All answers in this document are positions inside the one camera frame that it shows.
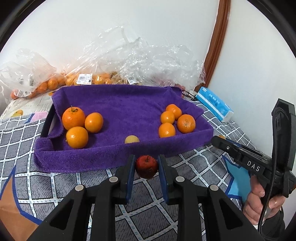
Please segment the person's right hand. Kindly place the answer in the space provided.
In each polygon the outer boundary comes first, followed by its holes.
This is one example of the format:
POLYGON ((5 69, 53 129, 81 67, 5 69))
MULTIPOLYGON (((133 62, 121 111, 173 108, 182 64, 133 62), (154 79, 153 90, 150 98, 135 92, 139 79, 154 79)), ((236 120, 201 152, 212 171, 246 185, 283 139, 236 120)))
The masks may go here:
MULTIPOLYGON (((256 176, 251 176, 250 178, 251 191, 247 196, 244 203, 243 214, 251 222, 252 225, 258 225, 260 214, 263 209, 261 198, 265 195, 265 190, 259 183, 256 176)), ((274 196, 269 201, 269 208, 271 212, 267 218, 275 216, 282 205, 284 204, 286 198, 284 196, 274 196)))

